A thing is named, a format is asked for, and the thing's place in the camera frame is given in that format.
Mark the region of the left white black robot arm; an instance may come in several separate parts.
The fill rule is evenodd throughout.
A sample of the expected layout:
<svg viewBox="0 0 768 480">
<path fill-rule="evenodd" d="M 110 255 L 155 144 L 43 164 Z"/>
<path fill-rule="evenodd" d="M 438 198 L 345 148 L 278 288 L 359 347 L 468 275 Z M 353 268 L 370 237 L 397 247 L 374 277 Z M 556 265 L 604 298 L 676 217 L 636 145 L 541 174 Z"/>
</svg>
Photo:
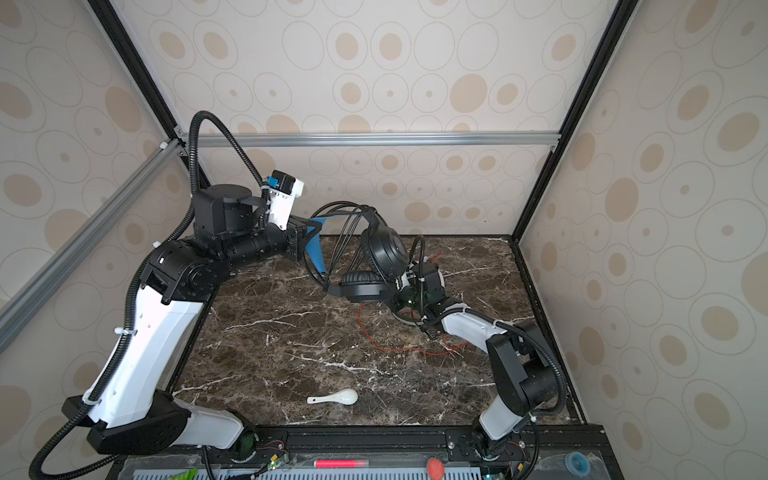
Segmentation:
<svg viewBox="0 0 768 480">
<path fill-rule="evenodd" d="M 105 367 L 83 395 L 65 402 L 66 422 L 35 455 L 31 478 L 45 477 L 45 461 L 77 428 L 87 430 L 99 460 L 70 471 L 73 479 L 121 456 L 172 446 L 235 452 L 253 446 L 236 414 L 178 400 L 160 380 L 168 365 L 183 368 L 223 283 L 273 256 L 304 256 L 313 229 L 291 217 L 302 184 L 280 171 L 256 182 L 256 190 L 205 188 L 191 178 L 184 218 L 145 257 L 128 286 L 123 324 Z"/>
</svg>

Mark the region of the white black headphones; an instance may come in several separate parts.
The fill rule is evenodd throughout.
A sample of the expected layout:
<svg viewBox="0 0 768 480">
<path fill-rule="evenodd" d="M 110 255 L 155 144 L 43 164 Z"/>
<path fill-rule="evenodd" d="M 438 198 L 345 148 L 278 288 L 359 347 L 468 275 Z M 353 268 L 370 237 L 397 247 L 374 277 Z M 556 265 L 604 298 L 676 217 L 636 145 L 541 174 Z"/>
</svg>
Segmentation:
<svg viewBox="0 0 768 480">
<path fill-rule="evenodd" d="M 403 308 L 399 311 L 393 311 L 392 316 L 395 320 L 412 327 L 426 328 L 427 320 L 418 309 Z"/>
</svg>

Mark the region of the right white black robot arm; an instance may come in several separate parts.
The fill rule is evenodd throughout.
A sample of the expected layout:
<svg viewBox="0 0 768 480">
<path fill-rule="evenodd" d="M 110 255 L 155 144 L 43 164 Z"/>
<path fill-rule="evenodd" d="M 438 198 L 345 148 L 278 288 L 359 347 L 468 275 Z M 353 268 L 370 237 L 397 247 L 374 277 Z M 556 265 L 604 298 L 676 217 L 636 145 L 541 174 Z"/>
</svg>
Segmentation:
<svg viewBox="0 0 768 480">
<path fill-rule="evenodd" d="M 433 262 L 410 263 L 395 286 L 396 311 L 413 309 L 424 327 L 459 337 L 488 355 L 496 397 L 478 417 L 482 438 L 499 441 L 536 418 L 563 411 L 565 374 L 535 321 L 494 319 L 449 296 Z"/>
</svg>

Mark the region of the black blue headphones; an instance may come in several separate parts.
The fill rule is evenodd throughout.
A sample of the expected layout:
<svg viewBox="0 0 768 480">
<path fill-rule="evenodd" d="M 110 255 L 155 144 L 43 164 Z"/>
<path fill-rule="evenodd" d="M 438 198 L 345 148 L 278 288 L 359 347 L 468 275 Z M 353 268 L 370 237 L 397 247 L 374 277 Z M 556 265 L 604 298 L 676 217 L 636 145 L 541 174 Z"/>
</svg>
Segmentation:
<svg viewBox="0 0 768 480">
<path fill-rule="evenodd" d="M 319 234 L 325 222 L 333 218 L 342 218 L 344 224 L 331 260 L 326 261 Z M 309 220 L 311 239 L 304 250 L 304 266 L 325 293 L 360 304 L 389 302 L 394 298 L 397 282 L 408 267 L 408 255 L 399 234 L 374 207 L 338 200 L 318 208 Z M 359 238 L 359 245 L 347 270 L 335 283 L 332 281 L 334 268 L 355 236 Z"/>
</svg>

